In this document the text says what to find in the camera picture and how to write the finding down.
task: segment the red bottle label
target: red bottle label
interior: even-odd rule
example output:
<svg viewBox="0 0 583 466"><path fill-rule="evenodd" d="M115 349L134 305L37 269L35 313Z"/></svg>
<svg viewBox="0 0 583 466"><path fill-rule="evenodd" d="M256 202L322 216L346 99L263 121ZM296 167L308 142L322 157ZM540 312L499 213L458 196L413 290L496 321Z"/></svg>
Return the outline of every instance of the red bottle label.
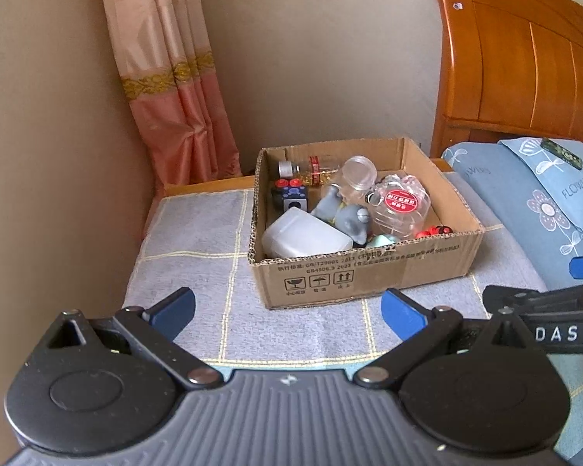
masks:
<svg viewBox="0 0 583 466"><path fill-rule="evenodd" d="M384 197L384 204L393 212L409 214L419 206L416 196L404 190L390 190Z"/></svg>
<svg viewBox="0 0 583 466"><path fill-rule="evenodd" d="M309 156L309 164L311 165L311 185L319 185L319 158L317 156Z"/></svg>

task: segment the gray gripper base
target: gray gripper base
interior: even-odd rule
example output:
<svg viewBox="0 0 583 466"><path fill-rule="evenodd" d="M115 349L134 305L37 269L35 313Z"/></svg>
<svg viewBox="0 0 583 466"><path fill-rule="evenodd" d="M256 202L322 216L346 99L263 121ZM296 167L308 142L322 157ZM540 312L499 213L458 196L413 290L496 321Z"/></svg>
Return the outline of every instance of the gray gripper base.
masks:
<svg viewBox="0 0 583 466"><path fill-rule="evenodd" d="M385 391L342 370L237 370L221 388L189 393L152 436L88 459L24 449L8 466L565 466L551 451L466 457L412 426Z"/></svg>

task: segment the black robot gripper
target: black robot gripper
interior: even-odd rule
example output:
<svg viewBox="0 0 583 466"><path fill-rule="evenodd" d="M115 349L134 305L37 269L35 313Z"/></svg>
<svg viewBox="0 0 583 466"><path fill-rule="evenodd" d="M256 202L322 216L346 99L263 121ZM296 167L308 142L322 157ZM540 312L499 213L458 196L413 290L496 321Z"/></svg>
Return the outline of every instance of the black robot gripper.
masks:
<svg viewBox="0 0 583 466"><path fill-rule="evenodd" d="M343 370L234 370L224 382L172 343L194 316L187 288L109 319L62 313L8 391L24 447L8 464L566 465L552 447L570 395L546 353L583 350L568 333L583 286L488 289L489 320L389 289L383 300L421 325L402 320L408 339L352 381ZM566 331L565 342L548 347L539 327Z"/></svg>

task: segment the plastic bottle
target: plastic bottle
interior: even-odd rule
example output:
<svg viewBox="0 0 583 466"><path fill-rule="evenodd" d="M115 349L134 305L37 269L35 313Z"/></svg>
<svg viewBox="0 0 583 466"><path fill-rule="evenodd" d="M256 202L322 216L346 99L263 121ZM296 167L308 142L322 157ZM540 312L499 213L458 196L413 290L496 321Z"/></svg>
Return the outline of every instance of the plastic bottle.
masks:
<svg viewBox="0 0 583 466"><path fill-rule="evenodd" d="M279 161L278 175L282 179L300 179L303 186L321 186L330 181L340 165L332 156L310 156L298 163Z"/></svg>
<svg viewBox="0 0 583 466"><path fill-rule="evenodd" d="M350 205L365 202L365 195L373 188L377 177L378 171L371 160L353 156L334 174L330 183L339 188L341 196Z"/></svg>
<svg viewBox="0 0 583 466"><path fill-rule="evenodd" d="M414 238L429 212L429 195L414 175L387 175L367 194L374 232Z"/></svg>
<svg viewBox="0 0 583 466"><path fill-rule="evenodd" d="M348 250L353 242L330 224L292 207L268 227L261 244L268 257L288 258Z"/></svg>

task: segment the curtain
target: curtain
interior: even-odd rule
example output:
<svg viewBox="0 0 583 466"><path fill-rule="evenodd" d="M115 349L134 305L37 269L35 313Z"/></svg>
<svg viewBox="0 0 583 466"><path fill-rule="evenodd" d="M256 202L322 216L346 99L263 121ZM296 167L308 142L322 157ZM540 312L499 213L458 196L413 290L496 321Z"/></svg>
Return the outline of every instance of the curtain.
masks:
<svg viewBox="0 0 583 466"><path fill-rule="evenodd" d="M158 190L240 175L201 0L104 0L104 7Z"/></svg>

